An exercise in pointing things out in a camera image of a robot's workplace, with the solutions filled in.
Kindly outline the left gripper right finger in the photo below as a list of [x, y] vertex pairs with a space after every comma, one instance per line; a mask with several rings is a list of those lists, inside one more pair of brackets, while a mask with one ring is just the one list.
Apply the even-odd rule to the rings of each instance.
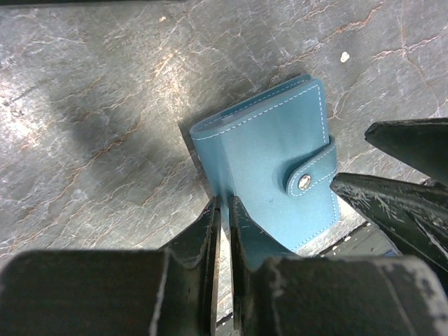
[[241, 335], [446, 335], [447, 296], [413, 256], [302, 258], [230, 200]]

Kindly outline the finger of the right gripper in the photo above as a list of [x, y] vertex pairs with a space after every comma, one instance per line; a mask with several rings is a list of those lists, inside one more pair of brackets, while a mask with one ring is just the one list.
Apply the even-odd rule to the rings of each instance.
[[330, 188], [402, 254], [447, 271], [446, 188], [348, 173], [337, 174]]
[[447, 119], [373, 123], [365, 140], [375, 148], [447, 185]]

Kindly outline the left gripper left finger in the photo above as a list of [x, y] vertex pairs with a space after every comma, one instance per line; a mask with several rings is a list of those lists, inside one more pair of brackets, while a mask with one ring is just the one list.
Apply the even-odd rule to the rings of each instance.
[[220, 202], [155, 250], [35, 250], [1, 271], [2, 335], [213, 335]]

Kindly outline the teal leather card holder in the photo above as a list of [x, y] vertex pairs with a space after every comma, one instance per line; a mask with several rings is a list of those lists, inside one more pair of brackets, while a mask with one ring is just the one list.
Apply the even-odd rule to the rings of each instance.
[[287, 80], [198, 122], [190, 136], [224, 218], [235, 196], [253, 220], [241, 226], [251, 269], [338, 222], [337, 151], [319, 79]]

